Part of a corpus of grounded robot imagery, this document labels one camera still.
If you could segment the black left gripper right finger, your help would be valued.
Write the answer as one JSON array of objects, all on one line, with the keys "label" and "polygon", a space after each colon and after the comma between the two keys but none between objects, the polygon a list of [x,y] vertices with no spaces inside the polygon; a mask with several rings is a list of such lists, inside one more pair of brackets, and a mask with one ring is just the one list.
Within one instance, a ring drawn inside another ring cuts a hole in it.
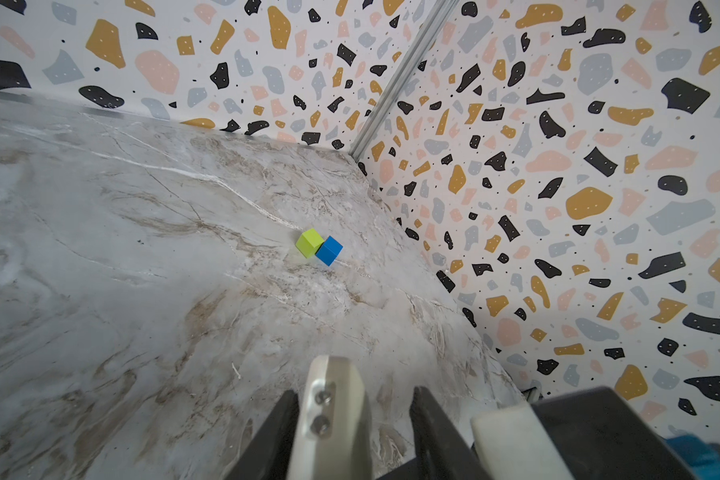
[{"label": "black left gripper right finger", "polygon": [[419,479],[491,479],[428,388],[414,388],[409,415]]}]

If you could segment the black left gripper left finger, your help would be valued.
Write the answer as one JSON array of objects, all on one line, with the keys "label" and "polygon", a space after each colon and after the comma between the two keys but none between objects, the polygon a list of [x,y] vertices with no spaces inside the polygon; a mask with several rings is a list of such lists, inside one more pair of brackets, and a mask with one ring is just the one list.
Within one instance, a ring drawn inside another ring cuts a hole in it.
[{"label": "black left gripper left finger", "polygon": [[286,390],[225,479],[285,479],[298,417],[298,394]]}]

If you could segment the white remote control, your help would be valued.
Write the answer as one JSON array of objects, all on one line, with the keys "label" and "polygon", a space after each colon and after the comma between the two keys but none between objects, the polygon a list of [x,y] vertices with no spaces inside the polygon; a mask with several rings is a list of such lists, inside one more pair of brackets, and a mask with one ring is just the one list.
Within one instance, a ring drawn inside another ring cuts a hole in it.
[{"label": "white remote control", "polygon": [[308,372],[289,479],[371,479],[371,409],[350,359],[316,357]]}]

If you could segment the blue cube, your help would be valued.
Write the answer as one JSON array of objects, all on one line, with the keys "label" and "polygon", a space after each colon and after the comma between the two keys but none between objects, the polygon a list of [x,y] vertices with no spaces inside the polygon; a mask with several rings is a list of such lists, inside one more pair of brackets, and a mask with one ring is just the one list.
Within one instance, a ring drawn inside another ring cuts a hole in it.
[{"label": "blue cube", "polygon": [[343,250],[343,245],[332,236],[324,240],[315,256],[326,266],[331,266]]}]

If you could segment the green cube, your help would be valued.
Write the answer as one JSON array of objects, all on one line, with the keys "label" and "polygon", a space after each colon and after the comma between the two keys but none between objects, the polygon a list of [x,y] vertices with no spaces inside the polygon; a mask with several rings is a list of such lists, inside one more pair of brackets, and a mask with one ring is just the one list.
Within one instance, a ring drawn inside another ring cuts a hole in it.
[{"label": "green cube", "polygon": [[305,258],[311,258],[316,255],[323,243],[323,237],[314,228],[310,228],[301,233],[296,248]]}]

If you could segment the aluminium corner post right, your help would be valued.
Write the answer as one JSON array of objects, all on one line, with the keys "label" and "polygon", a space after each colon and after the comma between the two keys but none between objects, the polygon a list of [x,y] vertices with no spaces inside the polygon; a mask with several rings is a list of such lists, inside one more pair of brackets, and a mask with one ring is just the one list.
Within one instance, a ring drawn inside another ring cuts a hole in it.
[{"label": "aluminium corner post right", "polygon": [[434,2],[432,10],[402,56],[402,60],[390,78],[387,87],[383,90],[377,106],[369,115],[368,120],[349,150],[349,155],[355,162],[360,162],[363,159],[365,150],[383,125],[386,115],[392,109],[407,82],[414,75],[419,62],[436,41],[439,32],[457,5],[457,0]]}]

